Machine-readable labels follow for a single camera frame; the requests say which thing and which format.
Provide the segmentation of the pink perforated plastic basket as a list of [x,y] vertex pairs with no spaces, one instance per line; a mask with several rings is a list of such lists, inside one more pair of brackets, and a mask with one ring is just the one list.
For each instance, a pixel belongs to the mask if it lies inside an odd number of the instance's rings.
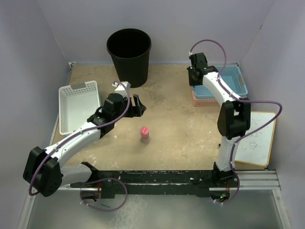
[[203,106],[211,106],[211,105],[219,105],[216,99],[197,99],[195,97],[194,91],[192,91],[193,96],[193,106],[195,107],[203,107]]

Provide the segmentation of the blue perforated plastic basket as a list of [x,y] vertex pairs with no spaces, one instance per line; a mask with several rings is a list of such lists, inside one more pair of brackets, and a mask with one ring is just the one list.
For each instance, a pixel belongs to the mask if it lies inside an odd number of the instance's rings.
[[[248,90],[237,65],[226,66],[221,73],[221,78],[240,97],[247,97]],[[213,94],[203,85],[194,86],[193,92],[196,99],[214,99]]]

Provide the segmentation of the large black plastic bucket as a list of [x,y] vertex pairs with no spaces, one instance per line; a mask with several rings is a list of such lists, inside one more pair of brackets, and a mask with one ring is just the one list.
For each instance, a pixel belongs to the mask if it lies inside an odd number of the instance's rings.
[[128,81],[131,88],[146,83],[151,47],[150,36],[139,29],[122,29],[108,38],[106,48],[121,82]]

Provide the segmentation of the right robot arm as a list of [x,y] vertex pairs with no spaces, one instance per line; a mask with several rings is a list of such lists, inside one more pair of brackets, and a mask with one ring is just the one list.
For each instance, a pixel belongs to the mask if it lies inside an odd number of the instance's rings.
[[250,128],[251,105],[224,82],[214,66],[208,66],[204,53],[190,53],[189,59],[189,85],[205,86],[220,105],[217,128],[222,139],[219,155],[212,170],[212,182],[222,187],[234,177],[238,139],[245,136]]

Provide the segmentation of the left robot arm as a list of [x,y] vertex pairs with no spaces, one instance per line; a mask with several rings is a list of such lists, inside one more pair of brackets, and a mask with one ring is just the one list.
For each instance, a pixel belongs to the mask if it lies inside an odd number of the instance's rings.
[[52,195],[66,184],[84,183],[93,187],[98,182],[97,169],[87,162],[77,166],[65,167],[67,161],[89,144],[101,139],[114,129],[114,125],[123,117],[141,117],[146,111],[138,95],[134,101],[118,93],[111,93],[103,106],[97,108],[87,121],[63,140],[44,149],[33,148],[24,169],[23,179],[29,184],[29,195]]

